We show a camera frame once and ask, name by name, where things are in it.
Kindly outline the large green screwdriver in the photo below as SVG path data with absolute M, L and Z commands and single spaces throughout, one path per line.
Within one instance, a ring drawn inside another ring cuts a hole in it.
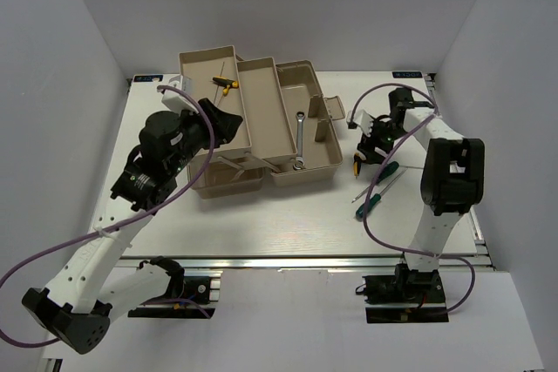
M 364 202 L 362 205 L 358 207 L 355 212 L 355 219 L 357 221 L 363 221 L 372 209 L 381 201 L 382 195 L 380 193 L 375 193 L 370 197 L 370 199 Z

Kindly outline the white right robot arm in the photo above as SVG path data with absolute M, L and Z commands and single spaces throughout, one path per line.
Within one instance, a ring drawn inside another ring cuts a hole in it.
M 388 94 L 387 115 L 372 117 L 359 108 L 366 96 L 387 87 L 393 89 Z M 358 151 L 378 164 L 379 171 L 407 139 L 416 139 L 426 151 L 419 188 L 424 206 L 411 244 L 403 248 L 373 239 L 403 255 L 409 270 L 395 277 L 393 288 L 400 299 L 414 301 L 425 291 L 425 280 L 418 272 L 429 274 L 439 268 L 455 225 L 483 197 L 484 142 L 454 131 L 431 95 L 393 82 L 363 93 L 347 117 L 347 126 L 362 131 Z

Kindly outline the aluminium table front rail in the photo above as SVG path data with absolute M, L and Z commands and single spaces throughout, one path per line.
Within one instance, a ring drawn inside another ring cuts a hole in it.
M 493 267 L 488 255 L 464 257 L 474 267 Z M 357 257 L 357 258 L 264 258 L 264 259 L 177 259 L 185 268 L 357 268 L 395 267 L 400 257 Z M 141 260 L 119 260 L 117 267 L 138 267 Z M 463 267 L 458 260 L 442 260 L 440 266 Z

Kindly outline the blue label sticker left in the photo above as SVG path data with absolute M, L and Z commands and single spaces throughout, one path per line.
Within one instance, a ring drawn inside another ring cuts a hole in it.
M 134 83 L 159 83 L 163 79 L 162 75 L 135 75 Z

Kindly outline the silver ratchet wrench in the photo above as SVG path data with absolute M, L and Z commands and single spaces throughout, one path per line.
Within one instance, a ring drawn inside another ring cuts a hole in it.
M 303 123 L 305 120 L 305 114 L 302 111 L 296 113 L 296 158 L 293 168 L 295 171 L 299 171 L 305 168 L 303 159 Z

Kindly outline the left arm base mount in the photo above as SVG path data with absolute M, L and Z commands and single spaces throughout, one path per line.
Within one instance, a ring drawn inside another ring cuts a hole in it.
M 180 294 L 161 296 L 128 312 L 128 318 L 209 320 L 220 296 L 221 274 L 186 271 Z

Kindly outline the beige plastic toolbox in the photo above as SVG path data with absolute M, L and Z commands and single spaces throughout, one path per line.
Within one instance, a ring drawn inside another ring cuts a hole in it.
M 212 162 L 193 189 L 205 199 L 257 191 L 266 176 L 276 186 L 295 186 L 331 179 L 343 162 L 335 130 L 345 117 L 339 97 L 326 97 L 309 60 L 277 63 L 272 57 L 240 58 L 233 46 L 182 52 L 180 81 L 195 99 L 212 103 L 222 74 L 240 88 L 215 105 L 240 115 L 243 122 L 229 145 L 214 152 Z M 305 114 L 303 159 L 295 171 L 296 113 Z

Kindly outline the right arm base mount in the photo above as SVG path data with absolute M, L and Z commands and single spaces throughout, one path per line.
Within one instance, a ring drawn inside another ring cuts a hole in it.
M 419 324 L 449 321 L 439 272 L 411 270 L 405 263 L 393 274 L 367 275 L 355 294 L 364 297 L 369 324 Z

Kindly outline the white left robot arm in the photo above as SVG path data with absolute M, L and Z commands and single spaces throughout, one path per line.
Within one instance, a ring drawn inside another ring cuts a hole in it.
M 159 111 L 147 118 L 139 144 L 111 188 L 95 239 L 79 247 L 44 288 L 31 288 L 22 299 L 41 326 L 81 355 L 138 305 L 153 299 L 176 301 L 184 293 L 183 267 L 163 256 L 141 263 L 122 281 L 105 281 L 156 207 L 175 192 L 186 165 L 200 150 L 231 142 L 243 122 L 207 98 L 198 106 L 199 112 Z

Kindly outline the blue label sticker right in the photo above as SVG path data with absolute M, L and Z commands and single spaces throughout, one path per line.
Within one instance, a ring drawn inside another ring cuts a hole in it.
M 411 79 L 423 77 L 421 71 L 393 71 L 391 74 L 392 77 L 396 79 Z

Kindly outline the long yellow black T-handle key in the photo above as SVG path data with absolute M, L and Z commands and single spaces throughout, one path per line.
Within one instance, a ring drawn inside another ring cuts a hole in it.
M 216 85 L 216 92 L 213 100 L 214 105 L 219 105 L 221 101 L 230 93 L 231 90 L 240 88 L 240 82 L 238 80 L 225 78 L 222 76 L 222 74 L 212 77 L 212 82 Z M 221 90 L 221 96 L 220 98 L 217 98 L 217 93 L 219 90 Z

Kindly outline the blue label sticker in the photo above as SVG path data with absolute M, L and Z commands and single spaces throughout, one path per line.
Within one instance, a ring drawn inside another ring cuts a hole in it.
M 135 75 L 134 83 L 159 83 L 163 79 L 162 75 Z
M 421 71 L 393 71 L 391 74 L 392 77 L 396 79 L 411 79 L 423 77 Z

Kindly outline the small green screwdriver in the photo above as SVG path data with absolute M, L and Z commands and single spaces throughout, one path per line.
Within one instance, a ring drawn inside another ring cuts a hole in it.
M 391 163 L 389 163 L 385 167 L 385 169 L 378 175 L 376 184 L 378 185 L 385 179 L 391 177 L 399 168 L 400 168 L 400 164 L 397 161 L 392 161 Z M 366 191 L 367 188 L 365 188 L 361 193 L 359 193 L 355 198 L 353 198 L 351 202 L 352 203 L 356 202 L 358 199 L 360 199 L 362 196 L 366 194 Z

